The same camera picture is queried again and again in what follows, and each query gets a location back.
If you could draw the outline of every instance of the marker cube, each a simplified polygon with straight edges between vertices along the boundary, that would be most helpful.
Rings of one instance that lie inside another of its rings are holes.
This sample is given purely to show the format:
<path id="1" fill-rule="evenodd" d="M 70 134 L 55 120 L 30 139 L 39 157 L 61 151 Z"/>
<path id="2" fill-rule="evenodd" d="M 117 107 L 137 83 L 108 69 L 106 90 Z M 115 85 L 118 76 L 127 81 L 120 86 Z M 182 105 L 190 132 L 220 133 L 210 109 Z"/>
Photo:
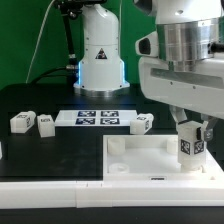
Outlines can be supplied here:
<path id="1" fill-rule="evenodd" d="M 12 133 L 26 133 L 35 123 L 33 111 L 21 112 L 10 120 Z"/>
<path id="2" fill-rule="evenodd" d="M 206 163 L 206 142 L 197 139 L 200 123 L 190 121 L 177 126 L 178 162 L 188 170 L 197 170 Z"/>
<path id="3" fill-rule="evenodd" d="M 37 117 L 37 122 L 41 138 L 55 136 L 55 125 L 51 115 L 40 115 Z"/>
<path id="4" fill-rule="evenodd" d="M 139 114 L 136 120 L 130 122 L 130 133 L 133 135 L 144 135 L 152 128 L 154 116 L 152 114 Z"/>

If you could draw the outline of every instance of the black cable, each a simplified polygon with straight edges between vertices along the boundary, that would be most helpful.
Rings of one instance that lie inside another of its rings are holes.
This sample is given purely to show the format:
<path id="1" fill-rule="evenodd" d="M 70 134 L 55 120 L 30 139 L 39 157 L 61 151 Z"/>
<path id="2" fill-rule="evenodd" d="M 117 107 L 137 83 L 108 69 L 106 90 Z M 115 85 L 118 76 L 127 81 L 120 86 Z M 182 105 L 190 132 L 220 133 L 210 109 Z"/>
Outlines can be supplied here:
<path id="1" fill-rule="evenodd" d="M 40 81 L 41 79 L 44 79 L 44 78 L 54 78 L 54 77 L 70 77 L 71 75 L 45 75 L 43 77 L 39 77 L 36 79 L 35 82 L 31 82 L 31 84 L 36 84 L 38 81 Z"/>
<path id="2" fill-rule="evenodd" d="M 43 74 L 41 74 L 39 77 L 35 78 L 30 84 L 35 84 L 37 83 L 40 79 L 49 76 L 49 74 L 53 73 L 53 72 L 57 72 L 57 71 L 67 71 L 66 67 L 58 67 L 58 68 L 53 68 L 50 69 L 46 72 L 44 72 Z"/>

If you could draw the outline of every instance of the cable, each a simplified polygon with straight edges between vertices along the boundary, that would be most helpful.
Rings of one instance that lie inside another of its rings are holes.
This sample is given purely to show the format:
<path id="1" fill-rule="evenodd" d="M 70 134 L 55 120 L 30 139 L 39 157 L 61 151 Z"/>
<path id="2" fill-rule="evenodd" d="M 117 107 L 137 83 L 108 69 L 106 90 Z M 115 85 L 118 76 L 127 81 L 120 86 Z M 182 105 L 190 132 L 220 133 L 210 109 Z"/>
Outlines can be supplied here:
<path id="1" fill-rule="evenodd" d="M 53 72 L 57 72 L 57 71 L 67 71 L 67 68 L 66 67 L 59 67 L 59 68 L 53 68 L 53 69 L 50 69 L 46 72 L 44 72 L 43 74 L 41 74 L 39 77 L 35 78 L 31 84 L 35 84 L 37 83 L 40 79 L 42 78 L 45 78 L 45 77 L 50 77 L 49 74 L 53 73 Z"/>
<path id="2" fill-rule="evenodd" d="M 31 63 L 30 63 L 29 71 L 28 71 L 28 74 L 27 74 L 26 84 L 29 82 L 30 74 L 31 74 L 33 63 L 34 63 L 34 60 L 36 58 L 36 54 L 37 54 L 37 51 L 38 51 L 38 48 L 39 48 L 39 44 L 40 44 L 40 40 L 41 40 L 41 37 L 42 37 L 42 34 L 43 34 L 43 30 L 44 30 L 44 27 L 45 27 L 50 9 L 51 9 L 52 5 L 54 4 L 54 2 L 55 2 L 55 0 L 52 0 L 51 3 L 49 4 L 47 10 L 46 10 L 46 13 L 45 13 L 45 16 L 44 16 L 44 19 L 43 19 L 43 22 L 42 22 L 42 25 L 41 25 L 41 28 L 40 28 L 40 32 L 39 32 L 39 35 L 38 35 L 38 39 L 37 39 L 36 47 L 35 47 L 35 50 L 34 50 L 34 54 L 33 54 L 33 57 L 32 57 Z"/>
<path id="3" fill-rule="evenodd" d="M 43 77 L 39 77 L 31 82 L 31 85 L 36 84 L 38 81 L 44 78 L 54 78 L 54 77 L 70 77 L 71 75 L 45 75 Z"/>

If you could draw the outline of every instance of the wall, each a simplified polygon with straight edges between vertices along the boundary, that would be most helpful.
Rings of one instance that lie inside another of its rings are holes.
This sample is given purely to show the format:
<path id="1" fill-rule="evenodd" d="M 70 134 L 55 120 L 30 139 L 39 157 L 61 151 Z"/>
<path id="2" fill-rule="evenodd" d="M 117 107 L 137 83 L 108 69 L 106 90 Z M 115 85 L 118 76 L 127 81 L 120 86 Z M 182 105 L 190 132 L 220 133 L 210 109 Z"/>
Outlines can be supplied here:
<path id="1" fill-rule="evenodd" d="M 36 45 L 39 29 L 51 0 L 7 0 L 0 2 L 0 89 L 24 83 Z M 104 7 L 119 16 L 120 0 L 108 0 Z M 83 55 L 82 19 L 72 22 L 75 50 Z M 132 0 L 123 0 L 121 57 L 126 63 L 126 77 L 138 83 L 135 41 L 154 30 L 154 20 L 143 15 Z M 47 69 L 67 64 L 67 46 L 60 12 L 52 9 L 46 23 L 41 45 L 30 80 Z"/>

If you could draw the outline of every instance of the blue light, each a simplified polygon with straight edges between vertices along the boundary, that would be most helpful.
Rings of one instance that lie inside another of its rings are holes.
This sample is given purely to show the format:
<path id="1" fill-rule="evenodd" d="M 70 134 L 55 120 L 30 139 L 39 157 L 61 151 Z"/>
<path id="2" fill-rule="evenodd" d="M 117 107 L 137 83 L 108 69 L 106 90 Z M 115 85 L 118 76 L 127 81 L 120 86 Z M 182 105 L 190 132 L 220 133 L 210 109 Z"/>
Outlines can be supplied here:
<path id="1" fill-rule="evenodd" d="M 125 80 L 125 64 L 124 64 L 124 62 L 122 61 L 122 72 L 123 72 L 123 83 L 126 83 L 126 80 Z"/>
<path id="2" fill-rule="evenodd" d="M 79 80 L 78 84 L 81 85 L 81 63 L 79 62 Z"/>

